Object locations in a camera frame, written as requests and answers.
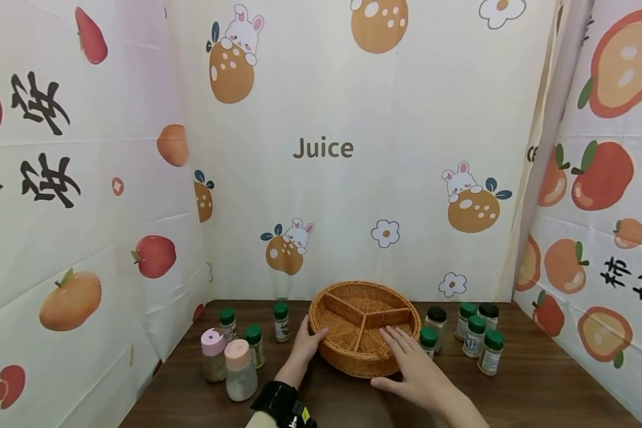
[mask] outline pink bottle cap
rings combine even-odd
[[[226,368],[237,372],[250,363],[250,344],[244,339],[236,339],[226,346]]]
[[[202,333],[200,342],[202,342],[202,353],[208,357],[219,355],[226,347],[226,339],[217,329],[209,329]]]

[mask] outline white bunny print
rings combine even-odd
[[[470,190],[471,193],[480,193],[483,190],[482,185],[478,185],[468,170],[468,162],[462,161],[459,163],[457,172],[452,172],[446,169],[442,173],[442,179],[447,181],[447,194],[449,195],[449,203],[455,203],[459,200],[459,193],[464,190]]]
[[[234,6],[235,18],[226,28],[225,37],[221,39],[221,46],[224,49],[231,49],[232,46],[238,45],[245,52],[245,61],[254,66],[257,64],[257,44],[259,43],[259,32],[264,26],[264,18],[257,15],[248,21],[247,8],[244,5],[237,4]]]
[[[312,230],[314,230],[314,224],[303,226],[302,220],[293,218],[292,227],[285,231],[285,235],[297,245],[297,253],[302,256],[307,252],[307,242]]]

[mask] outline spice jar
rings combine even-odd
[[[226,350],[226,393],[233,401],[245,401],[257,391],[257,370],[254,369],[250,344],[235,339]]]
[[[219,314],[219,323],[221,328],[224,330],[224,337],[226,338],[226,344],[231,343],[237,339],[237,331],[235,330],[235,311],[230,307],[227,307],[225,310],[222,310]]]
[[[466,339],[468,333],[468,319],[471,315],[476,314],[476,307],[473,303],[463,302],[459,306],[459,320],[457,321],[457,329],[454,332],[454,337],[463,341]]]
[[[494,303],[480,303],[478,316],[485,320],[488,330],[497,330],[499,320],[499,308]]]
[[[469,358],[478,358],[483,348],[483,337],[485,333],[485,320],[478,315],[472,315],[468,319],[468,330],[466,339],[461,346],[461,351]]]
[[[483,351],[480,353],[478,359],[478,370],[485,376],[496,375],[503,348],[504,335],[497,330],[488,330],[485,332]]]
[[[438,353],[442,349],[442,333],[447,324],[447,312],[439,306],[430,306],[424,324],[435,330],[438,335],[438,342],[435,344],[435,353]]]
[[[202,370],[209,382],[221,382],[226,379],[226,357],[224,348],[226,340],[216,329],[202,333]]]
[[[438,342],[438,334],[430,327],[421,328],[418,336],[418,343],[432,360],[435,355],[435,344]]]
[[[286,343],[290,339],[290,327],[288,325],[288,305],[283,302],[274,306],[274,330],[276,342]]]
[[[254,368],[259,370],[264,366],[264,345],[262,343],[262,329],[259,325],[250,325],[245,330],[245,340],[250,344],[250,357]]]

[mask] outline black bottle cap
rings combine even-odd
[[[478,311],[481,315],[489,318],[497,318],[499,316],[499,308],[494,303],[480,303]]]
[[[428,318],[436,323],[447,321],[447,312],[439,306],[430,306],[428,308]]]

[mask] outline right hand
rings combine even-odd
[[[380,329],[380,335],[395,356],[404,381],[377,377],[371,379],[371,386],[437,414],[465,398],[410,335],[390,326]]]

